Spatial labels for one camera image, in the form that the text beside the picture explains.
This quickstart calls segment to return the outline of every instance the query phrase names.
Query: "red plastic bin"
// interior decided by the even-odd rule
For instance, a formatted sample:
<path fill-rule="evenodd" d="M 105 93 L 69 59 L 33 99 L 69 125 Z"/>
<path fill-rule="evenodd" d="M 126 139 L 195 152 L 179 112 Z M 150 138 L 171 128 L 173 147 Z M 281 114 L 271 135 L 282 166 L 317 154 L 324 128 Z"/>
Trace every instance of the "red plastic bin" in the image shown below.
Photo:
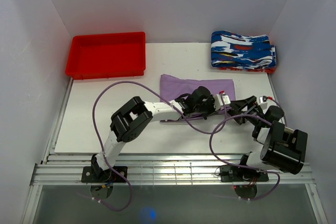
<path fill-rule="evenodd" d="M 145 33 L 76 36 L 65 73 L 75 80 L 143 76 Z"/>

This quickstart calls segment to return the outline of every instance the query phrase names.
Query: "folded purple towel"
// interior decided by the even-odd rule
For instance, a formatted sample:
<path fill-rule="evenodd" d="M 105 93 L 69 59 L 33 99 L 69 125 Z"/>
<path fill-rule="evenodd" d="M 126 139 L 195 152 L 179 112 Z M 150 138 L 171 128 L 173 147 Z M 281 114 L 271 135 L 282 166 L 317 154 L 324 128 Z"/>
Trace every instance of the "folded purple towel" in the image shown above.
<path fill-rule="evenodd" d="M 230 100 L 236 100 L 235 85 L 233 80 L 183 80 L 168 74 L 161 75 L 160 78 L 160 95 L 168 100 L 172 101 L 179 97 L 181 94 L 191 94 L 199 86 L 204 86 L 211 94 L 219 94 L 220 91 L 230 97 Z"/>

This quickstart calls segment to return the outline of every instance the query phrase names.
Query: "blue patterned cloth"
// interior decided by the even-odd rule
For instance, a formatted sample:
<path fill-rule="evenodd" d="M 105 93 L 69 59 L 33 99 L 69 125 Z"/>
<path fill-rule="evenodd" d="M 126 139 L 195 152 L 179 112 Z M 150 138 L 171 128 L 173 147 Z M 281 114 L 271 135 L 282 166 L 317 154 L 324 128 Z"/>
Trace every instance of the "blue patterned cloth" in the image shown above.
<path fill-rule="evenodd" d="M 243 36 L 224 30 L 212 33 L 213 67 L 274 72 L 276 64 L 275 46 L 270 44 L 266 35 Z"/>

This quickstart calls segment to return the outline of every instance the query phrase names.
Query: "white table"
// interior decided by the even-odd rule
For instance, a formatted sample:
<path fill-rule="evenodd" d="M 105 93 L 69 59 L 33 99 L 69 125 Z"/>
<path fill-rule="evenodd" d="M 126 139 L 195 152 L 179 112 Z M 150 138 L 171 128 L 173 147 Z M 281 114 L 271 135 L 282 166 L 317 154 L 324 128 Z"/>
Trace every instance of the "white table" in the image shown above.
<path fill-rule="evenodd" d="M 92 106 L 99 93 L 116 81 L 137 81 L 159 93 L 160 75 L 164 73 L 181 79 L 233 79 L 237 100 L 252 95 L 273 96 L 266 73 L 216 70 L 210 65 L 209 54 L 210 44 L 204 43 L 147 44 L 144 76 L 74 81 L 55 152 L 91 154 L 100 151 L 92 125 Z M 158 101 L 157 97 L 132 84 L 117 85 L 100 99 L 96 119 L 103 140 L 108 136 L 112 113 L 136 95 L 144 101 Z M 222 119 L 223 116 L 218 115 L 207 121 L 192 122 L 204 131 L 212 131 Z M 253 141 L 252 131 L 249 123 L 239 126 L 234 120 L 229 121 L 214 138 L 215 152 L 245 153 L 261 149 L 261 145 Z M 186 123 L 153 122 L 124 147 L 123 153 L 208 154 L 208 142 L 208 135 L 193 130 Z"/>

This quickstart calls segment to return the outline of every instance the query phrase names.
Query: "white wall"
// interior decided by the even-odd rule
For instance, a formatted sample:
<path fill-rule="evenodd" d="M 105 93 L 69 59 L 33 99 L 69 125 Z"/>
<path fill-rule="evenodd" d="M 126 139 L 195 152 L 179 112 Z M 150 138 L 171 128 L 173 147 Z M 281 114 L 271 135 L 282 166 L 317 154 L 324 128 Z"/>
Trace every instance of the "white wall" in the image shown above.
<path fill-rule="evenodd" d="M 0 0 L 0 223 L 19 223 L 59 108 L 70 36 L 51 0 Z"/>
<path fill-rule="evenodd" d="M 336 223 L 336 0 L 288 0 L 270 37 L 272 76 L 289 125 L 308 132 L 307 161 L 329 223 Z"/>
<path fill-rule="evenodd" d="M 52 0 L 72 36 L 143 30 L 149 42 L 270 32 L 286 0 Z"/>

